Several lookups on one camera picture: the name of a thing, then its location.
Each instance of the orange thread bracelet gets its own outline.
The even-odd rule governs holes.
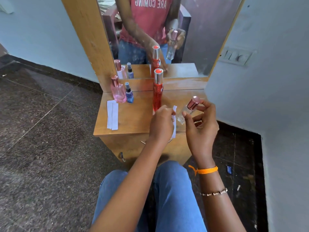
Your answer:
[[[189,168],[193,169],[195,175],[196,174],[208,174],[208,173],[214,173],[218,171],[218,166],[210,168],[210,169],[195,169],[193,166],[189,165]]]

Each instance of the speckled dark floor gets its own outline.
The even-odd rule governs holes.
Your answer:
[[[123,168],[93,136],[102,90],[59,71],[7,63],[0,64],[0,231],[87,231],[100,182]],[[253,147],[220,129],[213,149],[247,231],[257,220]],[[188,164],[195,166],[192,158]],[[198,177],[188,172],[204,215]]]

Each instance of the jeans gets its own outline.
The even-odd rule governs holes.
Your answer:
[[[92,223],[108,203],[128,173],[114,170],[102,181]],[[156,231],[207,231],[192,191],[187,170],[176,161],[161,164],[154,174],[156,201]],[[136,231],[148,232],[146,213],[143,211]]]
[[[160,49],[164,55],[165,62],[170,64],[171,61],[166,59],[168,52],[168,45],[164,44],[160,46]],[[139,48],[132,43],[120,40],[118,47],[118,59],[121,64],[150,64],[147,58],[145,49]]]

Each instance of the mirror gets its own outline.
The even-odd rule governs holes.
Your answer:
[[[208,76],[241,0],[97,0],[119,78]]]

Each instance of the clear perfume bottle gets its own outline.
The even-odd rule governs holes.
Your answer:
[[[127,72],[128,78],[129,79],[133,79],[134,78],[134,73],[132,72],[131,63],[127,63],[127,66],[128,66],[128,72]]]
[[[157,68],[154,71],[154,86],[153,86],[153,97],[152,97],[152,108],[153,112],[161,107],[163,93],[163,70]]]
[[[126,91],[123,84],[118,82],[118,76],[112,76],[111,90],[116,102],[125,103],[127,101]]]
[[[173,30],[172,31],[172,37],[171,39],[168,41],[168,51],[166,54],[166,59],[168,60],[173,60],[174,56],[175,56],[175,43],[176,43],[176,39],[177,39],[177,34],[178,31]]]
[[[127,74],[126,74],[125,69],[121,66],[120,60],[119,59],[115,59],[114,63],[115,63],[115,66],[116,66],[118,78],[119,79],[126,79],[127,78]]]
[[[198,96],[194,96],[190,102],[184,106],[184,108],[176,115],[176,119],[183,125],[185,120],[184,116],[182,115],[182,112],[185,111],[188,114],[191,114],[195,111],[197,105],[200,103],[200,98]]]
[[[127,101],[128,103],[133,103],[134,101],[134,97],[133,97],[133,91],[131,91],[131,88],[129,86],[129,82],[125,83],[126,86],[126,97],[127,97]]]
[[[152,47],[152,63],[151,63],[151,77],[155,77],[155,70],[160,68],[161,61],[160,61],[160,46],[155,45]]]

